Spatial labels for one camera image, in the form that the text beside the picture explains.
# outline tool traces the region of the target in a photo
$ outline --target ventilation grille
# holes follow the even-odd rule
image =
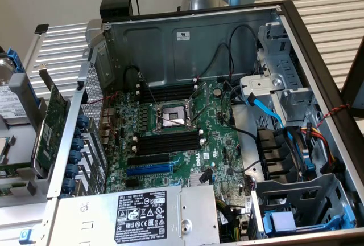
[[[89,72],[87,74],[86,91],[89,97],[89,103],[103,98],[100,82],[98,81],[96,69],[93,64],[90,65]],[[95,102],[94,104],[81,105],[81,107],[87,117],[94,119],[96,128],[98,129],[102,113],[102,101]]]

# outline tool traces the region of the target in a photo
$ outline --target warning label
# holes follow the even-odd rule
[[[26,117],[18,95],[7,86],[0,87],[0,115],[4,119]]]
[[[166,239],[166,226],[166,191],[119,196],[116,243]]]

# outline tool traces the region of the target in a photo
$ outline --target blue pcie slot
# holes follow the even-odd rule
[[[156,174],[156,173],[165,173],[165,172],[173,172],[173,165],[169,163],[165,163],[162,165],[151,165],[151,166],[143,166],[136,168],[128,168],[126,170],[127,176],[138,176],[138,175],[148,175],[148,174]]]

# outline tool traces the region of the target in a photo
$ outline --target motherboard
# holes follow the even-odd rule
[[[240,152],[234,152],[237,148],[238,136],[237,132],[226,126],[221,120],[220,97],[222,93],[222,83],[216,81],[208,81],[205,88],[197,91],[192,98],[191,108],[193,113],[200,115],[190,124],[190,126],[179,125],[185,123],[184,112],[187,108],[185,100],[173,100],[154,103],[141,103],[136,95],[131,93],[123,93],[115,97],[109,103],[108,109],[105,109],[104,121],[106,126],[110,126],[107,134],[115,134],[120,137],[109,137],[108,153],[109,153],[109,175],[107,178],[106,192],[121,192],[127,190],[137,190],[144,188],[154,188],[161,186],[202,186],[213,184],[216,197],[223,199],[227,204],[233,203],[238,206],[245,205],[244,192],[242,187],[244,178],[242,174],[234,173],[228,164],[228,156],[232,158],[232,166],[235,169],[242,168],[242,160]],[[223,113],[225,118],[229,119],[229,100],[226,97],[222,101]],[[160,162],[167,162],[171,165],[171,171],[166,173],[148,174],[145,173],[134,175],[134,170],[139,171],[140,158],[151,158],[151,152],[164,153],[163,149],[158,151],[158,139],[151,138],[149,153],[144,153],[140,141],[154,137],[154,135],[165,136],[162,141],[171,141],[171,135],[178,135],[182,138],[178,139],[178,143],[183,145],[177,149],[183,151],[174,151],[175,146],[171,146],[168,152],[158,156]],[[196,135],[199,136],[200,142],[198,149],[194,147]],[[138,153],[134,152],[137,144]],[[206,170],[212,170],[212,180],[201,184],[200,177]]]

